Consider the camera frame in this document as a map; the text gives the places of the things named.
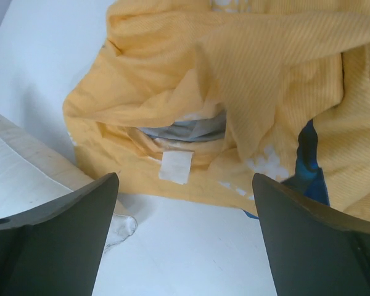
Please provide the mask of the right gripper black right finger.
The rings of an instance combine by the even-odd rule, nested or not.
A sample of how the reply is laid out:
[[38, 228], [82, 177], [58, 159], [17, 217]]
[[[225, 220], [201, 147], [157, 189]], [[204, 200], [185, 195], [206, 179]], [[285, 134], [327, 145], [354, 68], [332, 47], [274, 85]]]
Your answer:
[[252, 186], [278, 295], [370, 295], [370, 221], [259, 173]]

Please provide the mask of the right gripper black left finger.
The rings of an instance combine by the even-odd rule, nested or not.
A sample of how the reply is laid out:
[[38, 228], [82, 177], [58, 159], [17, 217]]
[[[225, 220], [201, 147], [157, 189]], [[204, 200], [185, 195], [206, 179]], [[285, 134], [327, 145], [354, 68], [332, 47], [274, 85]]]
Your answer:
[[116, 173], [0, 219], [0, 295], [91, 295], [115, 208]]

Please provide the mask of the white pillow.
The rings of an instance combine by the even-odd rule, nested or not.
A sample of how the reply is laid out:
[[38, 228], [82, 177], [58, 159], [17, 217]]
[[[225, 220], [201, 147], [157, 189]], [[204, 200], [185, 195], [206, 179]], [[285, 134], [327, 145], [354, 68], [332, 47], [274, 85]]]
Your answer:
[[[0, 115], [0, 219], [46, 204], [98, 179]], [[104, 251], [132, 236], [137, 226], [117, 195]]]

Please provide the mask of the yellow Mickey Mouse pillowcase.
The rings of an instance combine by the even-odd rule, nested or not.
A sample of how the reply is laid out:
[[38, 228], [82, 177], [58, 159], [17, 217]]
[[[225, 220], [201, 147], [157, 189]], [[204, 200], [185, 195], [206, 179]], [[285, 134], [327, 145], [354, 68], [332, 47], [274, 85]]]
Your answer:
[[[330, 206], [370, 221], [370, 1], [117, 1], [63, 111], [78, 166], [120, 190], [256, 217], [246, 164], [295, 172], [313, 120]], [[159, 178], [193, 152], [187, 184]]]

